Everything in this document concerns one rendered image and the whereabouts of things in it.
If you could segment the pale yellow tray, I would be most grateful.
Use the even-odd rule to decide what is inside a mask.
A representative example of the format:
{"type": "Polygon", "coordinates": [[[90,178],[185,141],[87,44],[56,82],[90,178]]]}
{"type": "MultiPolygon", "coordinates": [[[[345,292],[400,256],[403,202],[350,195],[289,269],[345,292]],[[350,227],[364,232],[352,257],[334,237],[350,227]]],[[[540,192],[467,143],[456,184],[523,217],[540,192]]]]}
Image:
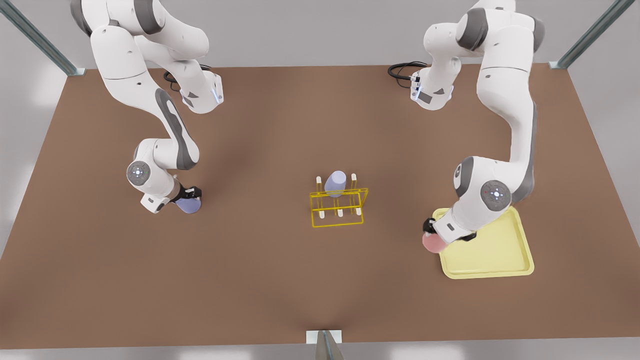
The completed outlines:
{"type": "Polygon", "coordinates": [[[527,276],[535,269],[521,217],[512,206],[480,228],[474,239],[450,244],[439,259],[452,280],[527,276]]]}

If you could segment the pink cup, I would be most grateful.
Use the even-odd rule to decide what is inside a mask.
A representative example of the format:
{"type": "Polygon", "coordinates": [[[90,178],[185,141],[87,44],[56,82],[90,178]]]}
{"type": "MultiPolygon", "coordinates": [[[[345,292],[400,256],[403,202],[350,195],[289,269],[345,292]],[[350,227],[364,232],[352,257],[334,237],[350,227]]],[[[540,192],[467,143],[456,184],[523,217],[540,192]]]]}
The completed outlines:
{"type": "Polygon", "coordinates": [[[422,236],[422,244],[425,248],[434,254],[439,254],[448,244],[437,233],[424,232],[422,236]]]}

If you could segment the silver frame post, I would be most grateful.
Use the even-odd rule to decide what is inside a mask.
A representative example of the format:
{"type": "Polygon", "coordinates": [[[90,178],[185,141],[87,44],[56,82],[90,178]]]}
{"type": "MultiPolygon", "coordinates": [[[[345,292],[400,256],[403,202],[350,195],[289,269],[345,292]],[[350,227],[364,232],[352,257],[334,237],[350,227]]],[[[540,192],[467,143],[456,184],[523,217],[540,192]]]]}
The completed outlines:
{"type": "Polygon", "coordinates": [[[315,360],[345,360],[338,344],[343,343],[342,330],[307,330],[306,343],[315,345],[315,360]]]}
{"type": "Polygon", "coordinates": [[[614,0],[588,30],[557,61],[549,61],[551,69],[568,69],[636,0],[614,0]]]}
{"type": "Polygon", "coordinates": [[[10,0],[0,0],[0,13],[67,76],[85,75],[86,69],[76,67],[10,0]]]}

